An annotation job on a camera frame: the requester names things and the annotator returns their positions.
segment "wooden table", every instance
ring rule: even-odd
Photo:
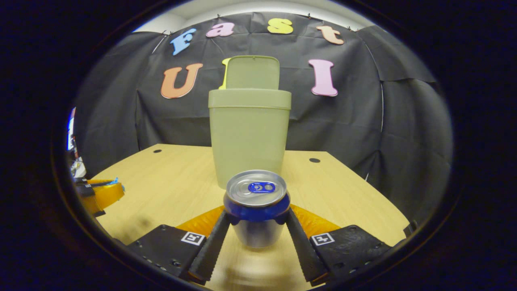
[[[317,158],[321,162],[310,162]],[[341,227],[355,224],[395,245],[409,222],[375,188],[327,152],[286,151],[281,176],[291,202]],[[94,179],[114,179],[126,189],[120,201],[98,217],[114,238],[129,244],[160,224],[179,225],[222,205],[212,149],[157,144],[136,153]],[[214,290],[307,290],[289,231],[264,249],[243,246],[228,230],[214,273]]]

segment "aluminum can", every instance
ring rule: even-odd
[[[223,201],[239,240],[263,248],[280,237],[291,199],[282,177],[266,170],[249,170],[228,181]]]

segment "blue pull tab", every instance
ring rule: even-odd
[[[272,193],[275,191],[275,185],[269,182],[255,182],[248,185],[251,193]]]

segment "white wall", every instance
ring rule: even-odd
[[[175,32],[182,28],[214,19],[221,16],[244,12],[288,12],[307,15],[333,22],[337,25],[358,30],[375,25],[373,22],[355,13],[354,11],[328,0],[278,0],[278,1],[250,1],[250,0],[192,0],[188,3],[172,8],[155,17],[135,32],[152,31],[162,33]]]

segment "foam letter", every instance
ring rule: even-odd
[[[331,43],[335,43],[336,45],[342,45],[342,44],[345,43],[344,40],[338,39],[336,37],[336,34],[340,35],[340,32],[333,30],[332,27],[330,27],[330,26],[316,26],[316,28],[318,30],[322,31],[323,38],[325,38],[327,41],[329,41]]]
[[[228,71],[228,62],[230,61],[231,57],[223,60],[224,65],[224,79],[223,84],[219,87],[219,90],[226,89],[226,72]]]
[[[165,77],[163,78],[161,94],[163,97],[167,99],[179,98],[189,93],[194,87],[195,78],[197,76],[197,70],[201,68],[203,64],[191,64],[186,67],[187,79],[185,80],[185,84],[181,88],[174,88],[174,81],[176,81],[176,76],[181,71],[180,67],[168,69],[163,74]]]
[[[316,86],[311,89],[314,95],[336,96],[338,90],[332,86],[332,75],[330,68],[334,65],[326,60],[309,60],[309,64],[314,67],[314,79]]]
[[[269,24],[267,30],[271,33],[289,34],[293,32],[293,27],[291,26],[293,23],[289,19],[272,18],[267,24]]]
[[[235,24],[232,22],[225,22],[225,23],[219,23],[214,26],[212,26],[212,30],[206,33],[206,36],[208,37],[215,37],[215,36],[228,36],[233,33],[233,27]]]
[[[188,41],[192,40],[192,34],[194,32],[195,32],[195,28],[191,28],[191,29],[187,30],[186,32],[182,33],[180,36],[171,40],[171,43],[174,44],[174,52],[172,53],[172,55],[179,54],[180,51],[186,49],[190,45],[190,43],[188,43]]]

